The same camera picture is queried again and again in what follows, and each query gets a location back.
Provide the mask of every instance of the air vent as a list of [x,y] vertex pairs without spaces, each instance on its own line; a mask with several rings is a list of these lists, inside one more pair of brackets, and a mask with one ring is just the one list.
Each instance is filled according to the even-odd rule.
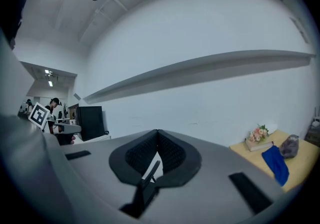
[[305,32],[303,31],[302,26],[300,25],[300,23],[297,20],[293,19],[293,18],[290,18],[290,19],[294,23],[295,27],[298,29],[299,33],[301,34],[302,38],[304,39],[304,42],[309,44],[307,36],[306,36]]

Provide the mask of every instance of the black strip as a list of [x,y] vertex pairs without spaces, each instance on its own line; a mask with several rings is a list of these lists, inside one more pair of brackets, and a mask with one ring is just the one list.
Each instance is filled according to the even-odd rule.
[[272,201],[243,172],[229,175],[229,178],[255,214],[272,204]]
[[80,151],[80,152],[76,152],[76,153],[66,154],[65,156],[66,156],[67,160],[73,160],[73,159],[84,157],[84,156],[87,156],[90,154],[91,153],[89,151],[84,150],[84,151]]

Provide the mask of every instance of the gray stuffed animal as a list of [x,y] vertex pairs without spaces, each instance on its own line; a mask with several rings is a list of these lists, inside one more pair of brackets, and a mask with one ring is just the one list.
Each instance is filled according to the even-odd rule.
[[293,158],[297,155],[299,149],[299,137],[296,135],[290,135],[281,145],[280,153],[284,157]]

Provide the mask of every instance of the white table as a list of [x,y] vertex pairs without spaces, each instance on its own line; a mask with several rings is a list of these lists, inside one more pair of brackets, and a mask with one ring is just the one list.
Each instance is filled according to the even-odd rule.
[[82,144],[82,143],[88,143],[88,142],[96,142],[96,141],[102,141],[102,140],[107,140],[107,139],[111,139],[111,135],[103,135],[101,137],[97,137],[97,138],[93,138],[93,139],[90,139],[90,140],[87,140],[87,141],[83,141],[82,139],[80,139],[78,137],[77,134],[74,135],[75,136],[75,140],[74,140],[74,145],[75,144]]

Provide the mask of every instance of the book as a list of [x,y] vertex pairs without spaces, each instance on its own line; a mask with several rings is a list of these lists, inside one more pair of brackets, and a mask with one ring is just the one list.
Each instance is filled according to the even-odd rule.
[[264,141],[261,141],[260,143],[256,141],[252,142],[248,139],[245,139],[245,143],[247,144],[251,152],[262,149],[262,148],[266,148],[266,147],[272,147],[274,144],[274,142],[271,141],[270,137],[266,138]]

